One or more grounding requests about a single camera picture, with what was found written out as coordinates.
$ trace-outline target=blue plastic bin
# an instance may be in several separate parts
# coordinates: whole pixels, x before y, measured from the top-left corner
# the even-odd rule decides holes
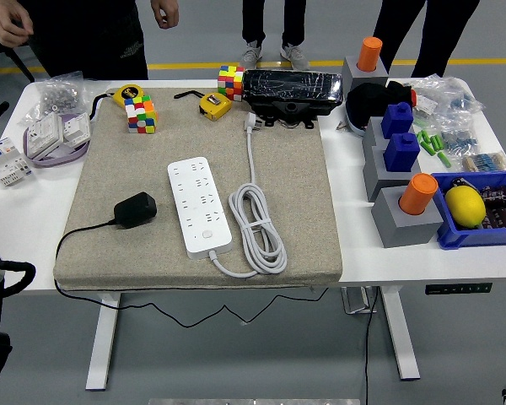
[[[433,200],[444,219],[444,223],[437,231],[439,245],[442,249],[452,250],[465,246],[506,245],[506,228],[490,230],[457,229],[446,205],[446,200],[444,200],[444,193],[451,188],[451,182],[456,177],[463,177],[478,190],[481,190],[485,186],[506,186],[506,171],[433,173],[432,176],[439,183],[439,189],[435,193]]]

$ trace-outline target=gray block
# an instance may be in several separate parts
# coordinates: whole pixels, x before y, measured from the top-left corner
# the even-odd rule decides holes
[[[363,167],[365,191],[370,203],[373,203],[377,198],[381,188],[406,186],[414,175],[421,172],[417,159],[412,165],[411,171],[388,171],[386,170],[384,158],[385,149],[373,146],[370,150],[371,154],[366,154]]]
[[[384,247],[428,243],[444,222],[433,200],[420,215],[401,211],[399,199],[405,189],[406,186],[383,188],[371,208]]]
[[[377,67],[373,72],[362,72],[358,69],[358,57],[345,57],[343,61],[342,79],[343,95],[345,99],[349,91],[362,83],[377,83],[386,86],[388,73],[382,61],[377,61]]]
[[[365,134],[362,138],[363,154],[369,154],[370,149],[373,146],[379,146],[386,149],[388,146],[389,139],[385,139],[382,133],[382,116],[372,116],[369,118],[368,127],[365,130]]]

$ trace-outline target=black power adapter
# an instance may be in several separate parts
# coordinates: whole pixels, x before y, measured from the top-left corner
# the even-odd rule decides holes
[[[133,228],[155,217],[157,212],[155,200],[146,192],[139,192],[115,205],[115,221],[124,228]]]

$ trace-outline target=white table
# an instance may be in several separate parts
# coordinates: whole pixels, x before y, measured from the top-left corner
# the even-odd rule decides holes
[[[93,95],[127,82],[91,82]],[[145,88],[217,88],[216,80],[180,80],[137,82]],[[22,150],[24,125],[19,122],[38,98],[36,84],[29,84],[6,126],[3,138],[12,139]],[[406,327],[399,290],[404,284],[457,284],[506,279],[506,246],[472,247],[443,251],[436,238],[425,245],[385,249],[371,216],[363,183],[361,138],[350,132],[338,132],[343,117],[337,107],[329,116],[319,117],[325,149],[326,167],[342,248],[341,286],[381,286],[385,310],[403,380],[419,378],[412,343]],[[475,128],[482,152],[499,152],[493,130],[485,116],[475,116]],[[440,160],[425,152],[418,156],[423,172],[443,172]],[[0,185],[0,256],[7,260],[31,262],[37,269],[27,294],[55,291],[53,267],[57,243],[63,235],[67,216],[80,177],[84,159],[52,169],[33,169],[33,174],[11,187]],[[495,255],[495,267],[485,258]],[[8,273],[7,285],[21,275]],[[101,292],[104,302],[118,305],[119,294]],[[101,308],[94,341],[87,389],[105,389],[116,325],[115,310]]]

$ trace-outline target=yellow floor line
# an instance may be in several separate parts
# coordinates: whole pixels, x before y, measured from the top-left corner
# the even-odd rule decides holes
[[[416,59],[396,59],[394,66],[414,65]],[[311,61],[312,67],[339,67],[343,65],[343,60],[333,61]],[[475,59],[450,59],[449,65],[506,65],[506,57],[497,58],[475,58]],[[149,70],[187,70],[187,69],[219,69],[222,65],[236,66],[237,62],[189,62],[189,63],[150,63]],[[290,68],[290,62],[259,62],[259,68]],[[44,73],[45,69],[41,66],[29,67],[32,73]],[[0,67],[0,74],[20,73],[16,67]]]

